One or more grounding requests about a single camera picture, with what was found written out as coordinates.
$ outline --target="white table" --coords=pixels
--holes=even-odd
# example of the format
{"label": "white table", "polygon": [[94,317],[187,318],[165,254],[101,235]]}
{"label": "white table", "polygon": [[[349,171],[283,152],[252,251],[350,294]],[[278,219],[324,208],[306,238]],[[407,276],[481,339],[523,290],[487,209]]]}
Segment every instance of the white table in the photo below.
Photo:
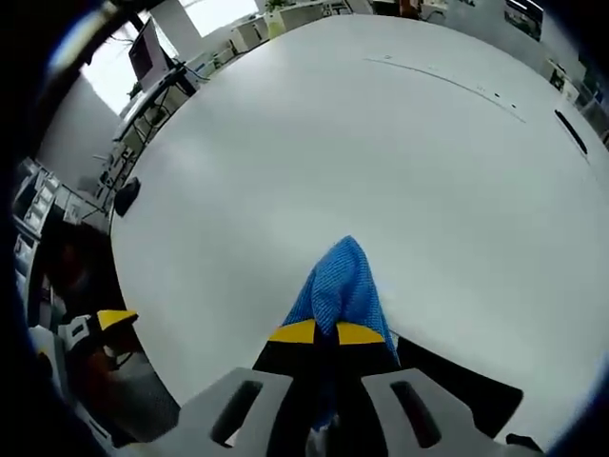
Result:
{"label": "white table", "polygon": [[609,348],[607,151],[540,76],[453,30],[357,15],[294,30],[190,99],[133,175],[116,267],[180,404],[251,366],[347,234],[394,330],[524,391],[498,439],[550,446]]}

